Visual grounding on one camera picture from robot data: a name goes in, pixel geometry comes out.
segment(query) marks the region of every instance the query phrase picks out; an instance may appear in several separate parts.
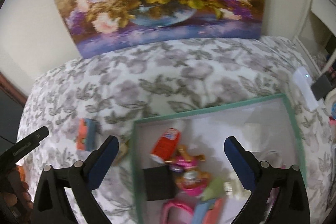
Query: white wall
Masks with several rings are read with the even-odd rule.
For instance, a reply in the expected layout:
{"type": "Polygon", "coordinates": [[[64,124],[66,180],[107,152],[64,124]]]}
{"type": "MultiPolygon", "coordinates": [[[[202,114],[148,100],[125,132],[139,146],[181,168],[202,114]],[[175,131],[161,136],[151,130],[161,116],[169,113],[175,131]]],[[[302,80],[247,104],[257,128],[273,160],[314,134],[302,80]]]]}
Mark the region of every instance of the white wall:
{"type": "MultiPolygon", "coordinates": [[[[263,34],[292,39],[306,0],[265,1],[263,34]]],[[[53,0],[6,0],[0,10],[0,71],[23,93],[29,94],[40,74],[79,56],[53,0]]]]}

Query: black cube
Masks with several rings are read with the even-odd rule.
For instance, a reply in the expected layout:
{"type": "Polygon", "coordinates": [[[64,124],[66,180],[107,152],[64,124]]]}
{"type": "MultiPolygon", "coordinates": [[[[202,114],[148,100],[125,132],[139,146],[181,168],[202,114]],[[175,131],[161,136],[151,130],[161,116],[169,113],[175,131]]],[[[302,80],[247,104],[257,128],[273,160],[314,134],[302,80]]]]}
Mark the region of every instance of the black cube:
{"type": "Polygon", "coordinates": [[[147,200],[164,200],[175,197],[176,186],[168,165],[143,170],[147,200]]]}

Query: white bottle cap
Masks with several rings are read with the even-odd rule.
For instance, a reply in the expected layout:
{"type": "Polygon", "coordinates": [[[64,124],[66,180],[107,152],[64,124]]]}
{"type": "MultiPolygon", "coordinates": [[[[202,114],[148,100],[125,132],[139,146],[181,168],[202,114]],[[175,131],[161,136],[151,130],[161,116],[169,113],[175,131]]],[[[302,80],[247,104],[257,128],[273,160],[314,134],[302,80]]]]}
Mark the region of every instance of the white bottle cap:
{"type": "Polygon", "coordinates": [[[171,128],[177,129],[179,132],[183,132],[185,130],[186,124],[182,119],[175,120],[171,126],[171,128]]]}

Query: bottle label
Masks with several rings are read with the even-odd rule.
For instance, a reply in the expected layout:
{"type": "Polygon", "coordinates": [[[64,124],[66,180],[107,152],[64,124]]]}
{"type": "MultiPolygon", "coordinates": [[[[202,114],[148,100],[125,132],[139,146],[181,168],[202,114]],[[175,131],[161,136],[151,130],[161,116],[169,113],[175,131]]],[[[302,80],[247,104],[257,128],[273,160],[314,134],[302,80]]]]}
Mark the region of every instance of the bottle label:
{"type": "Polygon", "coordinates": [[[169,128],[163,135],[164,138],[174,141],[177,138],[179,131],[174,128],[169,128]]]}

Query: bedspread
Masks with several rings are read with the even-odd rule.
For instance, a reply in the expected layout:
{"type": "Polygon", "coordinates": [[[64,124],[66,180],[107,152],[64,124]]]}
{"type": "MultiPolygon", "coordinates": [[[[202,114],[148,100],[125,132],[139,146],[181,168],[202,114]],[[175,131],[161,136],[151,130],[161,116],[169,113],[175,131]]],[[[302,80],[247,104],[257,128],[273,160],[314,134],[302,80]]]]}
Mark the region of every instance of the bedspread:
{"type": "MultiPolygon", "coordinates": [[[[18,140],[43,125],[50,130],[19,162],[30,193],[34,197],[46,164],[69,167],[88,156],[75,146],[80,118],[99,121],[99,147],[109,135],[127,141],[132,122],[141,117],[286,93],[305,150],[312,223],[320,223],[327,214],[332,135],[324,110],[309,112],[291,84],[292,73],[302,65],[294,44],[282,37],[174,40],[69,61],[36,80],[22,115],[18,140]]],[[[85,223],[73,194],[67,193],[79,223],[85,223]]],[[[93,195],[113,224],[136,223],[128,158],[110,168],[93,195]]]]}

